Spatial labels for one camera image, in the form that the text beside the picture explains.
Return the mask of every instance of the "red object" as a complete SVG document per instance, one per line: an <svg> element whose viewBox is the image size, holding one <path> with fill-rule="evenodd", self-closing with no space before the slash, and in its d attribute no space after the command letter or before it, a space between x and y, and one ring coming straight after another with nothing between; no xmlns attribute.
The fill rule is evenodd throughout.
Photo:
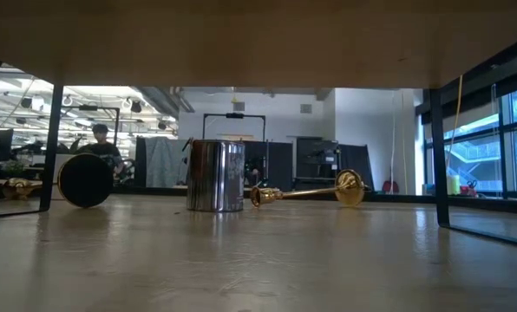
<svg viewBox="0 0 517 312"><path fill-rule="evenodd" d="M459 186L459 190L461 192L461 195L476 197L476 190L474 189L474 187L462 185Z"/></svg>
<svg viewBox="0 0 517 312"><path fill-rule="evenodd" d="M389 193L391 190L391 183L389 181L385 181L382 186L382 191ZM394 181L394 194L399 194L399 185Z"/></svg>

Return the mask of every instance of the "green plant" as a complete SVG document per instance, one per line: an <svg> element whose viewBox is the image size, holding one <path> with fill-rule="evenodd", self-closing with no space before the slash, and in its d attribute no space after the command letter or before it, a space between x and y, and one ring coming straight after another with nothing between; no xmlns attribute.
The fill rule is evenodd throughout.
<svg viewBox="0 0 517 312"><path fill-rule="evenodd" d="M17 160L8 160L3 163L2 171L8 177L21 177L23 175L24 164Z"/></svg>

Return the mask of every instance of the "gold object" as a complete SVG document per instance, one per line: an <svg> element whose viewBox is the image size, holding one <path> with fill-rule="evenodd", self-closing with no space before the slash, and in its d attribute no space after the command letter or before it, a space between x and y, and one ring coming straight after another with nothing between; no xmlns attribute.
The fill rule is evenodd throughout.
<svg viewBox="0 0 517 312"><path fill-rule="evenodd" d="M336 185L309 191L281 192L277 188L263 188L257 186L251 189L251 202L255 208L270 204L278 199L292 198L301 195L322 194L335 192L340 203L353 207L360 204L364 197L364 183L361 176L353 170L342 170L336 177Z"/></svg>
<svg viewBox="0 0 517 312"><path fill-rule="evenodd" d="M27 197L37 188L41 188L41 184L33 184L27 179L11 178L3 184L2 193L7 199L27 200Z"/></svg>

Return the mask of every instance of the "black disc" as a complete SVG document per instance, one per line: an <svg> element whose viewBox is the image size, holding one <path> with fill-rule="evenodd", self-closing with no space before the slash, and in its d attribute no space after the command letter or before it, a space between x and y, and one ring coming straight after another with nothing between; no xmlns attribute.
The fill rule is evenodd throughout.
<svg viewBox="0 0 517 312"><path fill-rule="evenodd" d="M113 187L112 169L104 160L92 154L72 157L58 173L58 188L62 196L82 208L102 203Z"/></svg>

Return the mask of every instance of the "man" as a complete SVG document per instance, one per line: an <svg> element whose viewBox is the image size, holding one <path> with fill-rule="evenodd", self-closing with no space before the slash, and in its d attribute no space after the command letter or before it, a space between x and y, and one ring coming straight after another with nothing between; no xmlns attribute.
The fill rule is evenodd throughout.
<svg viewBox="0 0 517 312"><path fill-rule="evenodd" d="M91 153L101 156L110 166L114 167L114 172L119 174L123 170L123 162L121 161L120 151L112 143L106 140L108 135L108 127L106 125L97 124L93 126L93 135L96 144L91 144L88 149Z"/></svg>

